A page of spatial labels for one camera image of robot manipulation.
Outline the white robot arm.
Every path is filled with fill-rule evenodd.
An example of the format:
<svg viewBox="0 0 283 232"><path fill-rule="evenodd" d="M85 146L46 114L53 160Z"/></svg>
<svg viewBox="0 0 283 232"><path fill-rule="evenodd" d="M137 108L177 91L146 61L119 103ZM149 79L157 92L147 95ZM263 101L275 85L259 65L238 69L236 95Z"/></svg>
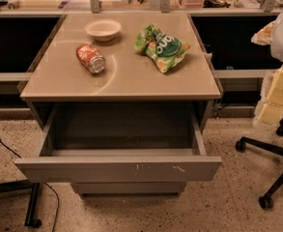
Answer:
<svg viewBox="0 0 283 232"><path fill-rule="evenodd" d="M258 45L269 45L271 56L283 62L283 11L275 21L255 33L251 41Z"/></svg>

